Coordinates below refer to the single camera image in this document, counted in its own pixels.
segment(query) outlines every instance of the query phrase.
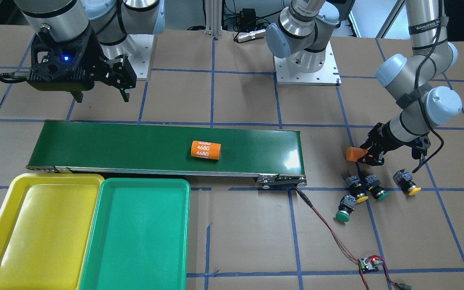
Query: plastic tray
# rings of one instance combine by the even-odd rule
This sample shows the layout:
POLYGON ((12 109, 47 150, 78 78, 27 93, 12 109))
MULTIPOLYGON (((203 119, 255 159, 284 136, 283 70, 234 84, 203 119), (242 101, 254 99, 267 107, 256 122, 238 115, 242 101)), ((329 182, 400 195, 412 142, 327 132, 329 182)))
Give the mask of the plastic tray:
POLYGON ((103 178, 22 174, 0 210, 0 290, 75 290, 103 178))
POLYGON ((180 179, 105 180, 80 289, 185 289, 189 195, 180 179))

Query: metal post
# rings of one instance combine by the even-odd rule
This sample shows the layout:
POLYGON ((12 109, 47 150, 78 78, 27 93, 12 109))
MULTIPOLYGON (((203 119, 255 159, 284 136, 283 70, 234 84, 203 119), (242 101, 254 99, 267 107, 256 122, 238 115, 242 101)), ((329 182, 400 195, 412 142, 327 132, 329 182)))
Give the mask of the metal post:
POLYGON ((388 33, 388 31, 390 31, 390 28, 395 22, 395 19, 397 18, 400 11, 402 11, 403 7, 404 7, 404 0, 397 0, 393 9, 388 15, 388 18, 386 18, 383 26, 381 27, 381 30, 379 31, 379 33, 377 33, 376 38, 385 38, 386 34, 388 33))
POLYGON ((205 0, 205 13, 207 15, 205 34, 221 37, 221 1, 205 0))

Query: blue joint cap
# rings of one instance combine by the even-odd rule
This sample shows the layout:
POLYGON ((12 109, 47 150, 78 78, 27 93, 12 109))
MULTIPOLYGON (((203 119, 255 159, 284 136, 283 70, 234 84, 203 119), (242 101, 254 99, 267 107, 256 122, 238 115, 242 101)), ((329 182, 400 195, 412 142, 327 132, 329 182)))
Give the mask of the blue joint cap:
POLYGON ((339 11, 332 3, 325 2, 317 18, 327 24, 336 25, 339 22, 339 11))
POLYGON ((459 114, 463 105, 455 91, 443 86, 433 88, 425 103, 429 119, 437 125, 443 125, 459 114))
POLYGON ((266 44, 271 53, 278 58, 285 58, 291 55, 288 40, 280 28, 272 23, 266 27, 266 44))
POLYGON ((81 3, 89 20, 95 20, 110 11, 116 0, 82 0, 81 3))
POLYGON ((379 68, 377 68, 375 77, 379 80, 379 83, 381 83, 383 87, 386 87, 402 71, 402 68, 404 68, 406 62, 407 58, 401 54, 396 54, 381 64, 379 68))
POLYGON ((452 44, 450 42, 447 42, 447 44, 452 49, 452 62, 451 62, 451 65, 445 71, 447 71, 449 68, 451 68, 451 66, 453 66, 456 63, 457 57, 458 57, 458 52, 457 52, 456 46, 454 46, 454 44, 452 44))
POLYGON ((159 3, 159 14, 157 15, 157 22, 153 28, 153 34, 161 34, 164 32, 166 27, 166 17, 164 15, 164 0, 160 0, 159 3))

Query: yellow cap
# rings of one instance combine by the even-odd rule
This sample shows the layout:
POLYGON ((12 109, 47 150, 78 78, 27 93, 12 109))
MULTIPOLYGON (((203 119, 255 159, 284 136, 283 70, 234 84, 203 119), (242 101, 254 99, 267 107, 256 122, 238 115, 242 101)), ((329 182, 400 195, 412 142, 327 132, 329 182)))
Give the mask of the yellow cap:
POLYGON ((360 198, 357 199, 357 203, 359 203, 359 202, 364 202, 364 201, 366 201, 367 199, 368 199, 367 196, 360 197, 360 198))
POLYGON ((422 187, 415 187, 409 191, 410 196, 414 196, 415 194, 419 193, 422 190, 422 187))

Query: black electrical plug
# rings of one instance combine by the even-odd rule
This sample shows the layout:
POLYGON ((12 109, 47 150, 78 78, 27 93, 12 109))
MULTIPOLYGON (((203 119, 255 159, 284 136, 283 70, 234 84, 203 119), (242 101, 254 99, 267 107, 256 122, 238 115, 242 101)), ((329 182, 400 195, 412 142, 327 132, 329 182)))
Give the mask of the black electrical plug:
POLYGON ((395 286, 400 290, 411 290, 411 286, 404 283, 395 283, 395 286))

